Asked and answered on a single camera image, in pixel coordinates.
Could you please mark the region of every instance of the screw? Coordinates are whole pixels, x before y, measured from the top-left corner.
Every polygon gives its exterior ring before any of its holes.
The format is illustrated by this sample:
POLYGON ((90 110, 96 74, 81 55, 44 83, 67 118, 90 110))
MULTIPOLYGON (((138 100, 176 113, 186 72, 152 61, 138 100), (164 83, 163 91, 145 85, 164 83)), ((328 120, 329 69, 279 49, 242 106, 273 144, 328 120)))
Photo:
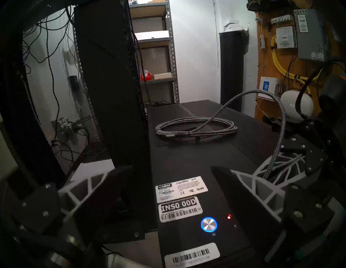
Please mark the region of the screw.
POLYGON ((293 211, 293 215, 297 218, 303 218, 303 213, 301 213, 299 210, 293 211))

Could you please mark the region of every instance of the barcode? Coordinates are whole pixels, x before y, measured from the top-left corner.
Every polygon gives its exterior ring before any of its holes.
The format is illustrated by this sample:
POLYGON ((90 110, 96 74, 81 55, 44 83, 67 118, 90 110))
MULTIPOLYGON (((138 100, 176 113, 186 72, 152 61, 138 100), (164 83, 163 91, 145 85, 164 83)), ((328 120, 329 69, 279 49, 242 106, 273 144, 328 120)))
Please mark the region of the barcode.
POLYGON ((186 255, 182 255, 179 257, 174 257, 173 259, 173 263, 177 263, 177 262, 182 262, 182 261, 186 261, 186 260, 191 260, 200 256, 204 256, 206 254, 209 254, 209 249, 202 249, 193 253, 189 253, 186 255))
POLYGON ((201 210, 200 207, 194 208, 194 209, 185 209, 185 210, 178 211, 178 212, 172 212, 169 214, 161 215, 161 220, 173 219, 173 218, 178 217, 178 216, 189 215, 189 214, 195 213, 199 210, 201 210))

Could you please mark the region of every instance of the white device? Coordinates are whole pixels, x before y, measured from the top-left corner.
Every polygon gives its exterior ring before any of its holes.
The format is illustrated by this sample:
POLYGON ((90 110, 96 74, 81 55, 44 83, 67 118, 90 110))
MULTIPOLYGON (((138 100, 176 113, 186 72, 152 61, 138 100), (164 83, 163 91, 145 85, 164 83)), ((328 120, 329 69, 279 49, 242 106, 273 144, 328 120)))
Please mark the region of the white device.
MULTIPOLYGON (((282 105, 284 106, 286 111, 287 121, 290 121, 292 123, 300 123, 304 120, 295 110, 295 101, 297 100, 298 94, 299 91, 289 90, 284 92, 280 98, 282 105)), ((300 108, 302 113, 309 118, 313 115, 313 101, 308 94, 303 94, 300 108)))
POLYGON ((259 46, 260 46, 260 48, 261 49, 265 49, 265 39, 264 39, 264 35, 261 35, 260 37, 259 37, 259 46))
POLYGON ((294 20, 294 18, 292 15, 285 15, 285 16, 272 18, 271 22, 272 22, 272 24, 276 24, 276 23, 280 23, 280 22, 289 22, 289 21, 293 21, 293 20, 294 20))
POLYGON ((276 29, 277 48, 297 47, 297 38, 293 26, 281 27, 276 29))
MULTIPOLYGON (((275 77, 261 77, 261 82, 259 83, 259 89, 263 91, 268 91, 273 95, 279 93, 281 89, 281 79, 275 77)), ((263 99, 274 101, 271 97, 266 94, 259 93, 258 96, 263 99)))

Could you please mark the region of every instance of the gray electrical box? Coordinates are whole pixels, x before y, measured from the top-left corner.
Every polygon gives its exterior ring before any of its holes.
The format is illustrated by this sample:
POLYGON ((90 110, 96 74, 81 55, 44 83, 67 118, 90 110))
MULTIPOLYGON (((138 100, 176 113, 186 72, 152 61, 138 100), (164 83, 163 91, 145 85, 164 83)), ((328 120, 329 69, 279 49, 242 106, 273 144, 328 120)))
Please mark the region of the gray electrical box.
POLYGON ((298 59, 324 62, 328 59, 328 40, 323 18, 315 9, 294 10, 298 59))

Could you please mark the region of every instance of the power strip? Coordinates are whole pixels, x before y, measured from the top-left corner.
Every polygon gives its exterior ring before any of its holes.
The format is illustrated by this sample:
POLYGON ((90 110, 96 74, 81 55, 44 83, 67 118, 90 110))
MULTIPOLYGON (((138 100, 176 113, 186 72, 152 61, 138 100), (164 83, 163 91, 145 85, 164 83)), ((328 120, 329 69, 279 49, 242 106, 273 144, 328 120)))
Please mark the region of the power strip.
POLYGON ((294 21, 294 18, 292 15, 285 15, 285 16, 280 16, 280 17, 271 19, 272 24, 281 23, 281 22, 289 22, 289 21, 294 21))

